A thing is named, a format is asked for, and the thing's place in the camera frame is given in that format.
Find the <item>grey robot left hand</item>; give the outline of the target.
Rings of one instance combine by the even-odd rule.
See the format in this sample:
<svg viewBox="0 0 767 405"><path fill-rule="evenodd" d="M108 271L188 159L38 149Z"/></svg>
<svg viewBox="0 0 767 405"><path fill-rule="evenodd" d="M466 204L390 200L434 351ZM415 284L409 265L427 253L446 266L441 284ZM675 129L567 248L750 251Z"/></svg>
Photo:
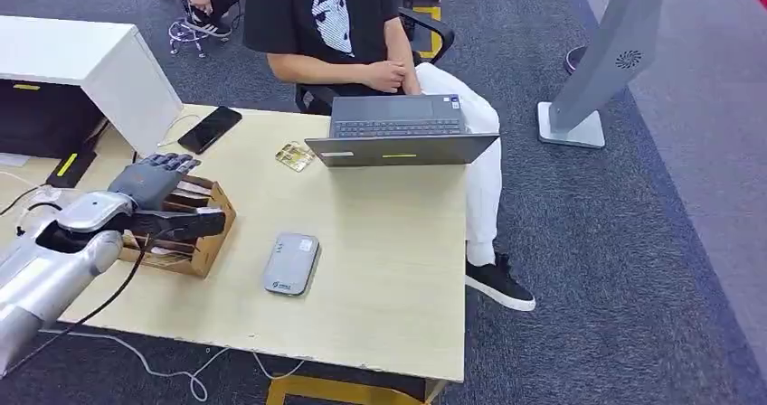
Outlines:
<svg viewBox="0 0 767 405"><path fill-rule="evenodd" d="M224 231L226 215L218 208L194 212L169 212L163 202L190 170L201 162L188 154L153 154L128 165L108 191L130 198L127 212L105 225L107 230L145 233L152 239L191 240Z"/></svg>

